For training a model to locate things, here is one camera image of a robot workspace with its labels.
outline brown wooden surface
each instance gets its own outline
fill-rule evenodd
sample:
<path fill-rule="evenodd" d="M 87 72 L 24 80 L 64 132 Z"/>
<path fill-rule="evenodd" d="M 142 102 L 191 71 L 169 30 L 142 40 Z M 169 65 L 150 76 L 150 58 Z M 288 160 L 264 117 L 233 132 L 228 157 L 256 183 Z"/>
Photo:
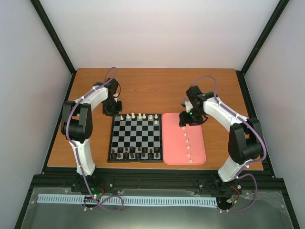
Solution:
<path fill-rule="evenodd" d="M 88 92 L 95 82 L 103 81 L 108 69 L 78 69 L 69 96 L 75 100 Z M 174 113 L 184 108 L 181 102 L 190 84 L 202 75 L 213 75 L 218 80 L 217 94 L 236 112 L 247 116 L 242 93 L 234 69 L 119 69 L 116 77 L 121 85 L 119 99 L 122 114 Z M 202 79 L 197 85 L 202 92 L 214 91 L 212 79 Z M 229 134 L 212 117 L 202 125 L 206 150 L 203 165 L 169 166 L 165 163 L 108 163 L 112 118 L 102 114 L 102 105 L 95 108 L 93 133 L 90 138 L 91 153 L 97 167 L 102 168 L 164 168 L 164 169 L 219 169 L 228 158 Z M 60 129 L 48 162 L 50 167 L 75 167 L 72 148 Z M 250 169 L 262 170 L 261 163 L 251 164 Z"/>

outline purple cable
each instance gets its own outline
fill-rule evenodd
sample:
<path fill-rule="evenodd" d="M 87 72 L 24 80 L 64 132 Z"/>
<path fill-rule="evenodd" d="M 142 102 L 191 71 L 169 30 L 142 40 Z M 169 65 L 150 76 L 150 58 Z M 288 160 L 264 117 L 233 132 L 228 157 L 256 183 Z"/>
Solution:
<path fill-rule="evenodd" d="M 251 176 L 253 181 L 254 181 L 254 185 L 255 185 L 255 197 L 254 197 L 253 201 L 251 202 L 251 204 L 249 204 L 247 207 L 244 207 L 244 208 L 239 209 L 239 210 L 233 210 L 233 211 L 228 210 L 228 212 L 230 212 L 230 213 L 237 213 L 237 212 L 245 211 L 248 208 L 250 208 L 256 202 L 256 200 L 257 200 L 257 182 L 256 182 L 254 176 L 252 174 L 250 174 L 250 173 L 247 173 L 245 175 L 240 176 L 238 179 L 242 179 L 242 178 L 247 177 L 247 176 Z"/>
<path fill-rule="evenodd" d="M 98 90 L 98 89 L 104 87 L 107 83 L 109 83 L 109 82 L 116 76 L 118 70 L 117 70 L 116 67 L 112 67 L 112 68 L 110 68 L 110 69 L 107 71 L 105 78 L 107 78 L 107 75 L 109 74 L 109 72 L 110 72 L 112 69 L 116 69 L 116 71 L 115 71 L 113 77 L 111 77 L 111 79 L 109 79 L 107 82 L 103 83 L 102 85 L 96 87 L 95 90 Z M 72 108 L 72 110 L 71 110 L 71 112 L 70 112 L 70 114 L 69 114 L 69 117 L 68 117 L 68 120 L 67 120 L 67 124 L 66 124 L 66 137 L 67 137 L 67 140 L 68 140 L 69 142 L 71 142 L 72 145 L 74 145 L 74 147 L 76 147 L 77 145 L 76 145 L 76 144 L 70 139 L 70 137 L 69 137 L 69 126 L 70 126 L 70 121 L 71 121 L 71 119 L 72 119 L 73 113 L 75 112 L 77 106 L 78 106 L 84 99 L 86 99 L 89 95 L 91 95 L 95 90 L 92 89 L 92 90 L 90 90 L 89 92 L 87 92 L 87 93 L 83 96 L 83 98 L 81 98 L 81 99 L 75 104 L 75 106 Z M 90 187 L 89 187 L 89 185 L 88 185 L 87 178 L 86 178 L 86 176 L 84 175 L 84 174 L 85 174 L 85 171 L 84 171 L 83 167 L 81 166 L 81 159 L 80 159 L 80 156 L 79 156 L 79 153 L 78 153 L 78 149 L 77 149 L 77 148 L 75 148 L 75 155 L 76 155 L 76 158 L 77 158 L 77 164 L 80 165 L 82 177 L 83 177 L 83 179 L 84 179 L 84 181 L 85 181 L 85 184 L 86 184 L 86 187 L 87 187 L 87 189 L 88 189 L 88 192 L 89 192 L 89 194 L 91 195 L 91 197 L 92 197 L 92 199 L 94 200 L 94 202 L 97 204 L 96 207 L 100 207 L 100 208 L 102 208 L 102 209 L 104 209 L 104 210 L 106 210 L 106 211 L 109 211 L 109 212 L 116 212 L 116 211 L 121 210 L 121 209 L 123 208 L 123 206 L 124 206 L 124 200 L 123 200 L 123 198 L 120 197 L 120 196 L 111 196 L 111 197 L 108 197 L 108 198 L 107 198 L 107 199 L 110 199 L 110 198 L 119 198 L 119 199 L 122 201 L 122 205 L 121 205 L 117 210 L 108 210 L 108 209 L 104 208 L 104 207 L 102 206 L 102 203 L 104 203 L 104 201 L 101 202 L 101 203 L 99 203 L 99 202 L 94 198 L 94 196 L 93 196 L 93 194 L 92 194 L 92 192 L 91 192 L 91 189 L 90 189 Z"/>
<path fill-rule="evenodd" d="M 217 89 L 218 89 L 218 82 L 217 82 L 217 80 L 216 80 L 216 78 L 214 77 L 214 76 L 212 76 L 212 75 L 204 75 L 204 76 L 201 76 L 201 77 L 199 77 L 198 79 L 196 79 L 193 83 L 192 83 L 192 85 L 191 85 L 191 87 L 197 82 L 197 81 L 199 81 L 200 79 L 203 79 L 203 78 L 211 78 L 211 79 L 213 79 L 214 80 L 214 82 L 215 82 L 215 89 L 214 89 L 214 99 L 215 99 L 215 101 L 224 109 L 224 110 L 226 110 L 227 112 L 229 112 L 230 114 L 232 114 L 233 116 L 236 116 L 237 115 L 237 113 L 235 113 L 235 112 L 233 112 L 233 111 L 231 111 L 230 109 L 228 109 L 225 105 L 223 105 L 222 103 L 219 103 L 219 101 L 218 101 L 218 99 L 217 99 L 217 97 L 216 97 L 216 94 L 217 94 Z M 245 165 L 245 166 L 243 166 L 237 173 L 236 173 L 236 176 L 238 176 L 249 164 L 252 164 L 252 163 L 256 163 L 256 162 L 260 162 L 260 161 L 263 161 L 263 160 L 265 160 L 266 159 L 266 156 L 267 156 L 267 149 L 266 149 L 266 146 L 265 146 L 265 144 L 264 144 L 264 142 L 263 142 L 263 140 L 261 139 L 261 137 L 258 135 L 258 133 L 244 120 L 244 119 L 242 119 L 241 117 L 236 117 L 238 120 L 240 120 L 241 122 L 243 122 L 252 132 L 253 132 L 253 134 L 255 135 L 255 137 L 258 139 L 258 141 L 260 142 L 260 144 L 261 144 L 261 146 L 262 146 L 262 148 L 263 148 L 263 153 L 264 153 L 264 155 L 263 155 L 263 157 L 262 158 L 260 158 L 260 159 L 258 159 L 258 160 L 253 160 L 253 161 L 250 161 L 250 162 L 248 162 L 248 164 L 247 165 Z"/>

